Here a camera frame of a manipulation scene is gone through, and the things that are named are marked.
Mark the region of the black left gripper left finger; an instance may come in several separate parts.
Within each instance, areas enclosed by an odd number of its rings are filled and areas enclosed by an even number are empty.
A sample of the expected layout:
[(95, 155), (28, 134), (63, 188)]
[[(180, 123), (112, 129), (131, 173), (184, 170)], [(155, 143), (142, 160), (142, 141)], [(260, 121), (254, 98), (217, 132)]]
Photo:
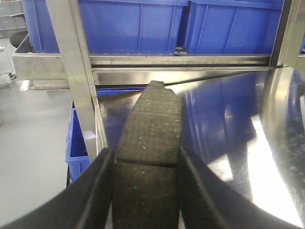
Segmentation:
[(104, 148), (64, 191), (4, 229), (103, 229), (112, 199), (114, 152)]

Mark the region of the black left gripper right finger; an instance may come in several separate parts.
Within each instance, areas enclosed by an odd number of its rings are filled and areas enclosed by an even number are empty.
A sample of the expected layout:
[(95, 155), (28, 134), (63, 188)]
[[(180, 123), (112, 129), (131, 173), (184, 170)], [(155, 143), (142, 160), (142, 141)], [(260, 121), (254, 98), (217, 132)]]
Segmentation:
[(252, 199), (221, 180), (198, 156), (179, 152), (179, 201), (188, 229), (300, 229), (275, 166), (250, 164)]

